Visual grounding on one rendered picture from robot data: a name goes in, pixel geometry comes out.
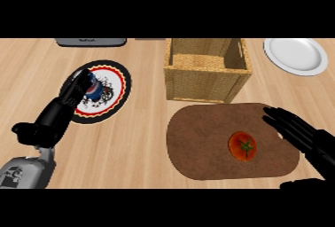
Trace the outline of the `white plate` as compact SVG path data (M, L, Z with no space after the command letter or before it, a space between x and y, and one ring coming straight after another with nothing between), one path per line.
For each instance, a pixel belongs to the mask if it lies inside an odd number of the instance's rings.
M265 38L262 50L271 63L290 74L314 76L327 68L327 54L311 38Z

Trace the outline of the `blue can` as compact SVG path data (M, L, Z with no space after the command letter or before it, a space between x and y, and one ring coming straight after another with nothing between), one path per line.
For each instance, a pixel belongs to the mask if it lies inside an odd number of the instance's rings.
M90 99L93 102L107 102L113 96L112 87L105 85L102 81L96 78L94 74L90 73L91 86L87 89L85 99Z

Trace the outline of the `round patterned placemat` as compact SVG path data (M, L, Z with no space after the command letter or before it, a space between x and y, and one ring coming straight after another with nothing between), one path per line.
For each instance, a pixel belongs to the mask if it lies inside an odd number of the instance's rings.
M131 91L131 75L118 62L96 60L85 63L68 76L60 91L65 91L79 71L87 69L94 75L96 83L88 89L76 106L72 122L79 124L100 123L121 110Z

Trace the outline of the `red tomato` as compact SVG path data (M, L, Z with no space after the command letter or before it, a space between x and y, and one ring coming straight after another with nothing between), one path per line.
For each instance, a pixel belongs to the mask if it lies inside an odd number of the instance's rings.
M239 161L249 161L257 153L255 139L246 132L237 131L227 140L227 148L230 154Z

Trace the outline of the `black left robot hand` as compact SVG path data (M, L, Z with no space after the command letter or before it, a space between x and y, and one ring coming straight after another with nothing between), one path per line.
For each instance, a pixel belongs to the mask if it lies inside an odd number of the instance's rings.
M17 142L43 148L53 147L63 137L76 106L91 86L90 71L84 69L57 98L44 107L32 123L19 122L12 131Z

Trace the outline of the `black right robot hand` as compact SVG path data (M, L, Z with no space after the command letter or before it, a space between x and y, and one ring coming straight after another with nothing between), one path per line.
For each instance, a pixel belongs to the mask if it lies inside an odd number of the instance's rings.
M335 136L316 129L293 113L280 107L264 107L264 122L273 126L283 139L304 154L323 179L308 178L280 184L282 190L335 191Z

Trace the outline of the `wicker basket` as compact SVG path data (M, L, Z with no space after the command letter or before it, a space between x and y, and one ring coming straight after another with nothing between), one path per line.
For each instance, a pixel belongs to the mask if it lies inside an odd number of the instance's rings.
M248 78L251 62L243 38L168 38L167 100L227 104Z

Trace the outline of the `brown cutting board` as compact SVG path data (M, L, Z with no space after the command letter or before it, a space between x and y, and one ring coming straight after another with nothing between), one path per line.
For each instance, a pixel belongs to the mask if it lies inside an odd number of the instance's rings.
M171 163L193 180L277 177L288 175L299 161L299 151L280 139L261 116L261 103L183 107L167 126L167 153ZM228 151L228 138L245 132L257 151L242 161Z

